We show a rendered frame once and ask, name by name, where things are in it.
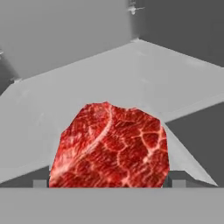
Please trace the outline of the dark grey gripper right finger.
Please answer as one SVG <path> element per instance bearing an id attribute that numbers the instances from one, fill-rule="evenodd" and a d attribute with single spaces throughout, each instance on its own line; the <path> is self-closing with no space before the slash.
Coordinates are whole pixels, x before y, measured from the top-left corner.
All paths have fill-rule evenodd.
<path id="1" fill-rule="evenodd" d="M 197 180 L 189 175 L 186 171 L 169 171 L 164 180 L 163 187 L 169 188 L 194 188 L 208 187 L 213 188 L 213 184 Z"/>

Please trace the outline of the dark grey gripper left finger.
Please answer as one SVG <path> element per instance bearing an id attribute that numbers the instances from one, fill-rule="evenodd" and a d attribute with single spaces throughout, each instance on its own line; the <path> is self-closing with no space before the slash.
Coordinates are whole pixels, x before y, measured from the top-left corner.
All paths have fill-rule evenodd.
<path id="1" fill-rule="evenodd" d="M 15 188 L 38 188 L 49 186 L 50 172 L 49 167 L 45 166 L 41 169 L 28 172 L 22 176 L 9 179 L 0 183 L 0 187 L 15 187 Z"/>

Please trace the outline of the red marbled raw steak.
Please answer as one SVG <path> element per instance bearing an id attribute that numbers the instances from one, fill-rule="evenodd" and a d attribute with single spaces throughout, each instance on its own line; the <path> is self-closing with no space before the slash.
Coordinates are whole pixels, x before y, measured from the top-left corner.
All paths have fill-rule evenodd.
<path id="1" fill-rule="evenodd" d="M 165 128 L 137 108 L 84 106 L 62 132 L 50 187 L 161 187 L 170 170 Z"/>

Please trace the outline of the grey fridge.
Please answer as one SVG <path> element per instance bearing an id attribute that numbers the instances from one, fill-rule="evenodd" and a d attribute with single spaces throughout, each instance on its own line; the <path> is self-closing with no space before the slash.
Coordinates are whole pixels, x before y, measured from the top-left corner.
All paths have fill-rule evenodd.
<path id="1" fill-rule="evenodd" d="M 0 0 L 0 49 L 22 80 L 137 39 L 224 67 L 222 0 Z"/>

